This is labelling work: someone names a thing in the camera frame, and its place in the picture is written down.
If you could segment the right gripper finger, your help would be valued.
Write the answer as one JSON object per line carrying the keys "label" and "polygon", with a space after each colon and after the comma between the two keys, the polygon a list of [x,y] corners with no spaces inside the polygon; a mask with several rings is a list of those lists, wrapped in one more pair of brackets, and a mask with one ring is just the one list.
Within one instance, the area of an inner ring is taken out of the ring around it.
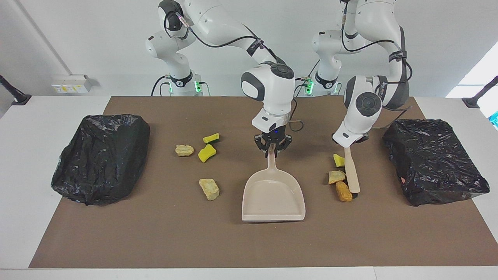
{"label": "right gripper finger", "polygon": [[268,158],[268,150],[271,145],[271,137],[269,134],[255,135],[255,144],[258,149],[265,153],[265,158]]}
{"label": "right gripper finger", "polygon": [[285,138],[278,142],[275,145],[275,155],[278,156],[278,154],[281,151],[284,151],[285,149],[288,148],[288,146],[293,142],[293,138],[291,135],[285,135]]}

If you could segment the beige hand brush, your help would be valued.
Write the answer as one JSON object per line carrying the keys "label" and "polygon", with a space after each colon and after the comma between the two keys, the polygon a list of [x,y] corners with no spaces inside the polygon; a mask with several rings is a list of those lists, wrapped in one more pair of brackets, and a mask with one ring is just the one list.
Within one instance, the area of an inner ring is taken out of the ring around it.
{"label": "beige hand brush", "polygon": [[361,190],[359,185],[359,178],[356,172],[356,166],[354,160],[352,159],[350,147],[344,148],[344,158],[347,185],[349,187],[350,193],[352,193],[353,198],[356,198],[358,197]]}

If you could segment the beige plastic dustpan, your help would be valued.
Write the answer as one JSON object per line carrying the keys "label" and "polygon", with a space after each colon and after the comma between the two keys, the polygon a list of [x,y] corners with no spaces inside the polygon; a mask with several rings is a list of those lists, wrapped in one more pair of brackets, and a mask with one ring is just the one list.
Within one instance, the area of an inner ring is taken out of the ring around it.
{"label": "beige plastic dustpan", "polygon": [[276,145],[271,144],[267,168],[249,177],[242,197],[241,220],[246,222],[302,221],[304,196],[298,181],[276,166]]}

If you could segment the orange-brown sponge lump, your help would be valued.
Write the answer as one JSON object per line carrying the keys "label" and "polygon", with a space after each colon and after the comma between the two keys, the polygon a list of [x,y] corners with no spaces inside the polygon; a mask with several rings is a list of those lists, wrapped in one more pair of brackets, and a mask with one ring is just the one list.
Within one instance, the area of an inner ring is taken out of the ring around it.
{"label": "orange-brown sponge lump", "polygon": [[338,181],[335,183],[335,190],[338,195],[338,199],[341,202],[351,202],[353,200],[353,195],[350,192],[349,187],[343,181]]}

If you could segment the curved yellow sponge piece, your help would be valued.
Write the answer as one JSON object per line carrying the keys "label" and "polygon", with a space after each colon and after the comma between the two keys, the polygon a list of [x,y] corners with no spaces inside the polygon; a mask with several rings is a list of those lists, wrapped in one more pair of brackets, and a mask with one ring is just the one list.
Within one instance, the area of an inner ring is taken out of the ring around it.
{"label": "curved yellow sponge piece", "polygon": [[198,158],[201,162],[205,163],[208,159],[215,156],[217,154],[217,150],[211,144],[206,144],[203,149],[198,152]]}

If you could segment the large beige sponge chunk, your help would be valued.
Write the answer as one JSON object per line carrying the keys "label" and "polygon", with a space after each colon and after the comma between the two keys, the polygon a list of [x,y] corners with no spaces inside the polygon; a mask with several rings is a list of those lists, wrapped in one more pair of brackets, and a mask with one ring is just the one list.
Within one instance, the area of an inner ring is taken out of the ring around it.
{"label": "large beige sponge chunk", "polygon": [[219,196],[219,187],[214,179],[199,179],[199,185],[209,201],[215,200]]}

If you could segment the black bag-lined bin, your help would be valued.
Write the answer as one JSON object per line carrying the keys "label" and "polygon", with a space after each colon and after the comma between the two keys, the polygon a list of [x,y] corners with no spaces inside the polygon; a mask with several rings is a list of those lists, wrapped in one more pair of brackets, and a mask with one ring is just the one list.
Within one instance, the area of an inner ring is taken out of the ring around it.
{"label": "black bag-lined bin", "polygon": [[146,166],[151,136],[139,115],[89,115],[59,156],[51,188],[85,205],[116,203],[130,195]]}
{"label": "black bag-lined bin", "polygon": [[412,206],[443,205],[490,192],[453,127],[442,119],[398,119],[382,139]]}

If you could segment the brown table mat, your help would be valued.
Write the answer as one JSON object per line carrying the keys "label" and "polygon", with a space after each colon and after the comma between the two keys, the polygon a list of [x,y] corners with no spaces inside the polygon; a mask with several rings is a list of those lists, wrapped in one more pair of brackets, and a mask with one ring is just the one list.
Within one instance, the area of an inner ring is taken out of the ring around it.
{"label": "brown table mat", "polygon": [[[147,163],[132,193],[115,204],[61,199],[30,268],[256,268],[294,266],[495,266],[498,243],[472,200],[411,206],[395,167],[372,130],[351,148],[361,193],[343,203],[328,185],[331,140],[345,108],[341,97],[300,98],[304,129],[277,157],[299,182],[300,222],[241,220],[247,179],[266,167],[254,144],[260,103],[246,97],[112,97],[106,115],[134,114],[150,125]],[[205,163],[203,138],[217,154]],[[178,157],[176,145],[194,153]],[[214,179],[209,201],[199,179]]]}

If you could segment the white wall socket box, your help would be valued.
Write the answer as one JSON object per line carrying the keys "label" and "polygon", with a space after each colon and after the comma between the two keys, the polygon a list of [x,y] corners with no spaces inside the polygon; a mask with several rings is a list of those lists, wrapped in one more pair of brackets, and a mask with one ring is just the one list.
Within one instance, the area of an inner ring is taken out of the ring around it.
{"label": "white wall socket box", "polygon": [[56,76],[51,87],[57,93],[82,93],[87,94],[92,89],[92,83],[87,75],[58,75]]}

